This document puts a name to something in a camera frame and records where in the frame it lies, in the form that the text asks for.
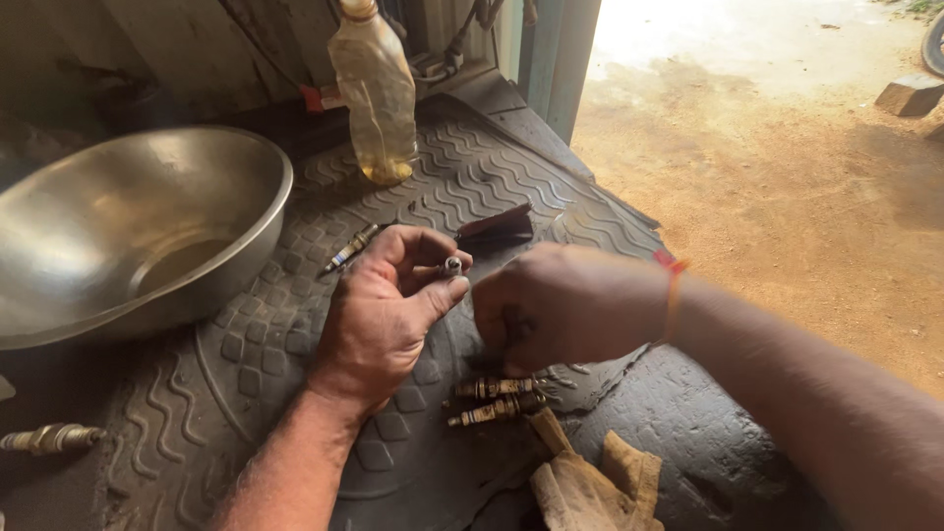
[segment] plastic bottle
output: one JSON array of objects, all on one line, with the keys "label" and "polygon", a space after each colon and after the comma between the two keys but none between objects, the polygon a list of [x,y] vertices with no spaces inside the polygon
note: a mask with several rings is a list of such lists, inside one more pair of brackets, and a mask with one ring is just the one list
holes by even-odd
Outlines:
[{"label": "plastic bottle", "polygon": [[374,0],[341,0],[341,8],[344,19],[328,51],[350,109],[354,152],[368,179],[396,184],[413,174],[416,159],[413,76]]}]

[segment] right hand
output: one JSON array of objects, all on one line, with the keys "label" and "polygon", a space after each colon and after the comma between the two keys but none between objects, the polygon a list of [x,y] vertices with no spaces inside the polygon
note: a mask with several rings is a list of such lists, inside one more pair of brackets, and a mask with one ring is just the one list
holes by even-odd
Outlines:
[{"label": "right hand", "polygon": [[510,376],[615,359],[662,337],[668,278],[641,260],[540,243],[472,288],[475,322]]}]

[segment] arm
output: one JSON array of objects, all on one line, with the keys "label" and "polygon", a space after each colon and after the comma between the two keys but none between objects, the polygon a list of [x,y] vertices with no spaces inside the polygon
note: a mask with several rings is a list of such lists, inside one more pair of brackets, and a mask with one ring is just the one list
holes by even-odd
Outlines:
[{"label": "arm", "polygon": [[[856,529],[944,522],[944,407],[887,372],[698,279],[680,279],[673,344],[773,435]],[[658,340],[667,273],[543,244],[476,285],[476,324],[506,371],[612,359]]]},{"label": "arm", "polygon": [[413,370],[426,332],[462,300],[468,279],[436,266],[472,257],[443,234],[393,226],[342,276],[295,403],[246,466],[216,529],[327,529],[341,471],[364,420]]}]

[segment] forearm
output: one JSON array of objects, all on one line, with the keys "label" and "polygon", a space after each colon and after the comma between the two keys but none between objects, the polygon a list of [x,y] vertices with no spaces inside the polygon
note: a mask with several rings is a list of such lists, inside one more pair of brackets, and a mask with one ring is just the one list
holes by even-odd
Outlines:
[{"label": "forearm", "polygon": [[362,416],[356,405],[302,391],[240,475],[215,528],[327,529]]},{"label": "forearm", "polygon": [[881,368],[686,277],[673,343],[859,529],[944,519],[944,410]]}]

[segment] orange thread bracelet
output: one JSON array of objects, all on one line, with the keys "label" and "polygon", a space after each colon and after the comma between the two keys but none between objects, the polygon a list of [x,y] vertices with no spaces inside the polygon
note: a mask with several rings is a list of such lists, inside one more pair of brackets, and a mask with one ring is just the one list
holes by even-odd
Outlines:
[{"label": "orange thread bracelet", "polygon": [[670,343],[675,333],[675,324],[679,314],[679,275],[688,267],[687,259],[676,260],[663,249],[652,253],[652,257],[668,271],[668,298],[666,301],[666,329],[657,345]]}]

